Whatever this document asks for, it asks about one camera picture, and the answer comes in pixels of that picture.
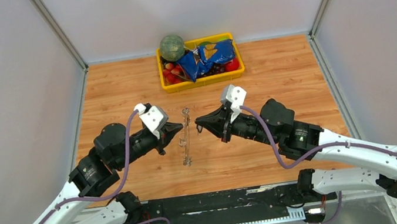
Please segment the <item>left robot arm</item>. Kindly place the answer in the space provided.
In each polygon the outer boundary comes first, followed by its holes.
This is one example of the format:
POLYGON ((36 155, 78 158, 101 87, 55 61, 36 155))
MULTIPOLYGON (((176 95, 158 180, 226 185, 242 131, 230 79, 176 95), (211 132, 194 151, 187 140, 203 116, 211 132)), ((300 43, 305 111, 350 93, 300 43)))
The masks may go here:
POLYGON ((124 185, 119 172, 126 172, 130 163, 153 150, 165 154, 182 128, 165 115, 144 122, 136 133, 121 123, 108 124, 33 224, 145 224, 142 205, 133 193, 107 190, 113 184, 124 185))

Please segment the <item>metal key holder plate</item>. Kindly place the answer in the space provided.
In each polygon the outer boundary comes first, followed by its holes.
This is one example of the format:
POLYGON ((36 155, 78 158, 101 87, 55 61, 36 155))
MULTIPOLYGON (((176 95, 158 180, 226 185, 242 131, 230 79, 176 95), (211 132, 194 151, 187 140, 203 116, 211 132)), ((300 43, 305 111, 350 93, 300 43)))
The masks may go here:
POLYGON ((189 108, 183 108, 181 114, 183 115, 183 134, 179 139, 179 146, 183 148, 183 165, 191 166, 192 158, 190 156, 190 115, 189 108))

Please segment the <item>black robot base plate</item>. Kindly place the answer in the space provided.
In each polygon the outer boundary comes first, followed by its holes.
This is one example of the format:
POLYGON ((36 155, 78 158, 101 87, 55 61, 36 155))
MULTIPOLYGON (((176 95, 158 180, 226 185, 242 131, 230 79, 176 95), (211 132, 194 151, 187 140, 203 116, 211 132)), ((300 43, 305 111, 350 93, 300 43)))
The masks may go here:
POLYGON ((125 224, 153 219, 150 224, 239 224, 283 218, 290 209, 322 201, 296 183, 269 188, 232 189, 213 193, 153 199, 135 209, 125 224))

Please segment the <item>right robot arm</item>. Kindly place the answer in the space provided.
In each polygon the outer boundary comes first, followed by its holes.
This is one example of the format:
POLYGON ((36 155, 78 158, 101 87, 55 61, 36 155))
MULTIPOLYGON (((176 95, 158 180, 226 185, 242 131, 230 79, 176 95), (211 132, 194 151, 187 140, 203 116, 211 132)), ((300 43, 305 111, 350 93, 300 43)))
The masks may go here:
POLYGON ((306 201, 317 195, 348 190, 374 190, 397 198, 397 145, 387 146, 337 134, 294 119, 294 111, 269 99, 259 116, 240 113, 234 121, 229 104, 195 120, 198 131, 208 130, 223 142, 232 136, 274 145, 278 160, 338 161, 349 169, 303 169, 297 191, 306 201))

